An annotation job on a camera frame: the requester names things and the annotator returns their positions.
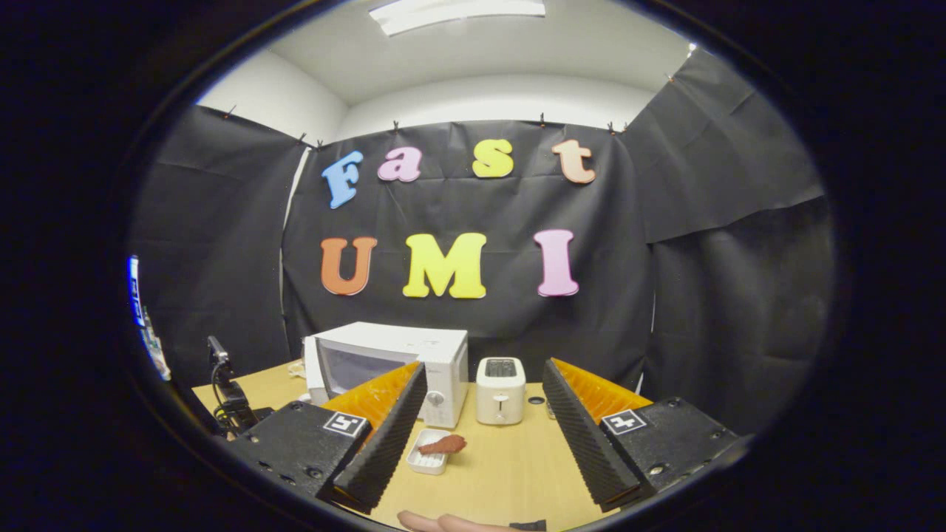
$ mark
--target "white wall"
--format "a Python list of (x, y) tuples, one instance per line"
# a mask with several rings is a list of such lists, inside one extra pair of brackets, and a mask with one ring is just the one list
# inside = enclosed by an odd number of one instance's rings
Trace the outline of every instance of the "white wall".
[(198, 101), (269, 126), (306, 142), (336, 138), (348, 111), (341, 98), (294, 64), (269, 51), (252, 56)]
[(348, 110), (337, 139), (400, 127), (463, 120), (538, 120), (620, 130), (654, 97), (618, 83), (544, 75), (503, 75), (431, 83)]

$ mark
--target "microwave knob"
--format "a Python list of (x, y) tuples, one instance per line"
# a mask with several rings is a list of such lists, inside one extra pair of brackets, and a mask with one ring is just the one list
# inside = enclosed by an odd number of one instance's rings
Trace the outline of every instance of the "microwave knob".
[(440, 392), (430, 392), (427, 394), (427, 400), (434, 406), (440, 406), (444, 403), (444, 394)]

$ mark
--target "foam letter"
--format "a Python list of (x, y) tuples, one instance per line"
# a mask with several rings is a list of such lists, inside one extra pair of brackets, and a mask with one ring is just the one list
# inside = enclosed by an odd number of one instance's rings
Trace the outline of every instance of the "foam letter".
[(543, 279), (538, 294), (551, 297), (578, 293), (578, 283), (571, 279), (569, 268), (569, 242), (575, 238), (571, 231), (549, 229), (535, 233), (534, 238), (542, 248)]
[(399, 179), (410, 182), (420, 175), (420, 158), (422, 154), (417, 148), (396, 148), (388, 151), (384, 156), (388, 160), (377, 169), (377, 177), (384, 181)]
[(590, 157), (591, 150), (582, 148), (577, 140), (566, 140), (552, 146), (552, 153), (558, 153), (562, 161), (562, 173), (573, 183), (591, 183), (594, 181), (594, 170), (586, 170), (582, 164), (582, 157)]
[(352, 151), (339, 159), (334, 165), (322, 172), (322, 177), (328, 181), (328, 190), (332, 193), (331, 208), (338, 208), (355, 197), (356, 190), (348, 186), (358, 182), (358, 167), (355, 165), (364, 160), (360, 151)]
[(351, 279), (342, 279), (339, 275), (339, 266), (342, 264), (342, 250), (348, 247), (346, 239), (322, 240), (322, 286), (326, 290), (338, 295), (355, 295), (364, 290), (368, 284), (368, 273), (371, 269), (371, 250), (377, 245), (377, 240), (371, 237), (358, 237), (352, 242), (355, 246), (355, 274)]
[(486, 235), (463, 233), (453, 242), (446, 257), (433, 235), (410, 235), (407, 243), (411, 248), (411, 275), (404, 295), (427, 297), (430, 289), (424, 284), (424, 274), (438, 297), (444, 294), (451, 277), (450, 295), (453, 297), (479, 299), (486, 295), (486, 287), (480, 283), (480, 251), (486, 243)]
[(477, 177), (503, 177), (513, 171), (513, 145), (504, 138), (482, 140), (473, 149), (473, 173)]

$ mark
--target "black curtain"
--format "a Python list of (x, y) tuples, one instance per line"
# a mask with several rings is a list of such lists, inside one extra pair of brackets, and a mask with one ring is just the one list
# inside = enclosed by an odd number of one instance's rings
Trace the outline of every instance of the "black curtain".
[(158, 152), (132, 221), (142, 304), (172, 378), (210, 382), (216, 335), (237, 374), (288, 362), (279, 242), (304, 147), (235, 116), (194, 107)]
[(766, 98), (702, 50), (622, 140), (656, 277), (642, 393), (756, 432), (804, 381), (831, 305), (815, 166)]
[[(508, 139), (515, 162), (507, 177), (474, 175), (473, 150), (484, 139)], [(587, 185), (565, 178), (552, 146), (575, 139), (591, 150)], [(416, 181), (381, 181), (388, 151), (423, 152)], [(364, 155), (354, 199), (329, 208), (322, 172), (353, 150)], [(632, 386), (642, 365), (651, 322), (652, 280), (637, 202), (635, 170), (626, 148), (607, 131), (515, 121), (442, 123), (364, 135), (313, 151), (292, 198), (283, 240), (284, 304), (289, 345), (298, 356), (302, 337), (355, 321), (462, 328), (470, 334), (471, 371), (486, 356), (519, 357), (529, 381), (557, 357)], [(579, 292), (542, 297), (542, 257), (533, 235), (568, 229), (572, 277)], [(482, 248), (483, 299), (433, 293), (402, 294), (407, 284), (409, 235), (429, 233), (446, 254), (462, 233), (486, 235)], [(342, 276), (354, 272), (357, 237), (374, 237), (364, 290), (335, 295), (321, 282), (326, 238), (344, 238)]]

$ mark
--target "white microwave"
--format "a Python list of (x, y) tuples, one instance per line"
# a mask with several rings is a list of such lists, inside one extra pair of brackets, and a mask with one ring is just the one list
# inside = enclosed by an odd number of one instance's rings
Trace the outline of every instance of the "white microwave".
[(466, 331), (356, 322), (303, 339), (308, 392), (322, 404), (413, 361), (424, 364), (427, 396), (417, 415), (454, 428), (469, 386)]

